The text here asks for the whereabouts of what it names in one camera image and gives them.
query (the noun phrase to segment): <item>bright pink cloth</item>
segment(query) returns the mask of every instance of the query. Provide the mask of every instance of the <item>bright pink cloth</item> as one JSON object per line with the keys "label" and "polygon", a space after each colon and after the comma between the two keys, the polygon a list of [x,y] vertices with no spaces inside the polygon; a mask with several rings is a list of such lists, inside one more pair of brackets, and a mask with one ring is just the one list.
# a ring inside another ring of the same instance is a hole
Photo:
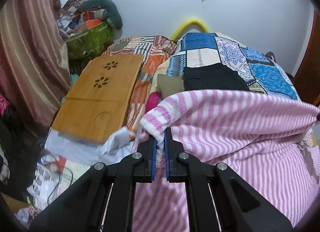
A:
{"label": "bright pink cloth", "polygon": [[0,113],[1,113],[1,116],[4,115],[4,111],[5,109],[7,108],[7,106],[9,106],[10,103],[8,100],[6,100],[6,98],[0,94]]}
{"label": "bright pink cloth", "polygon": [[156,180],[137,184],[132,231],[188,231],[185,186],[168,183],[164,130],[202,162],[225,162],[295,226],[319,189],[319,148],[302,147],[320,110],[253,92],[197,90],[160,102],[141,119],[157,140]]}
{"label": "bright pink cloth", "polygon": [[147,113],[151,109],[155,108],[158,105],[160,98],[161,98],[161,92],[152,92],[146,101],[144,113]]}

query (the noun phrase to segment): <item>green storage bag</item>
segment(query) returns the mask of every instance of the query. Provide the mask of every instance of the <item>green storage bag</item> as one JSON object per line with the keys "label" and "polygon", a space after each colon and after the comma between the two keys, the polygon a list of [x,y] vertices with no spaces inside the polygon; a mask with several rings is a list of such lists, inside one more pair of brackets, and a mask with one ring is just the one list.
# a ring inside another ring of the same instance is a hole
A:
{"label": "green storage bag", "polygon": [[69,60],[95,58],[105,51],[104,43],[113,41],[113,33],[106,22],[67,39]]}

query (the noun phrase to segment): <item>pink striped towel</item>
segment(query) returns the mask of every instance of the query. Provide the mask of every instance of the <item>pink striped towel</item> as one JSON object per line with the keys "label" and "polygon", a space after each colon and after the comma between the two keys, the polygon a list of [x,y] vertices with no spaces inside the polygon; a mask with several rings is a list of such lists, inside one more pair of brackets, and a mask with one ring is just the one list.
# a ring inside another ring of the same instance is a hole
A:
{"label": "pink striped towel", "polygon": [[184,184],[168,183],[164,130],[202,162],[225,162],[295,226],[319,189],[319,147],[300,142],[317,122],[310,104],[244,91],[197,90],[172,95],[141,119],[157,140],[157,175],[137,184],[133,231],[188,231]]}

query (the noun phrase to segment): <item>satin curtain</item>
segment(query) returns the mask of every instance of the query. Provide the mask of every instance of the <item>satin curtain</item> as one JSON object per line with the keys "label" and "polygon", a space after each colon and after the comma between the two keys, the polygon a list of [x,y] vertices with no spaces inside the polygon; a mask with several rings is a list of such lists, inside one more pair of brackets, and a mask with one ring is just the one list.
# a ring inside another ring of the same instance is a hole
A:
{"label": "satin curtain", "polygon": [[59,9],[60,0],[7,0],[0,11],[0,93],[25,124],[49,127],[71,86]]}

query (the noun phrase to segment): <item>maroon curtain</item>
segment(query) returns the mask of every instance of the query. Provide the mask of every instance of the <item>maroon curtain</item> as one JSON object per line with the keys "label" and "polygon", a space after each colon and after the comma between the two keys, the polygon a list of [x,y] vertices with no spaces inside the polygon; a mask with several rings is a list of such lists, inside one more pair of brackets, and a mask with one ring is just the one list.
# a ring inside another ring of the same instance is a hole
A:
{"label": "maroon curtain", "polygon": [[0,11],[0,93],[26,124],[48,127],[71,86],[59,9],[60,0],[7,0]]}

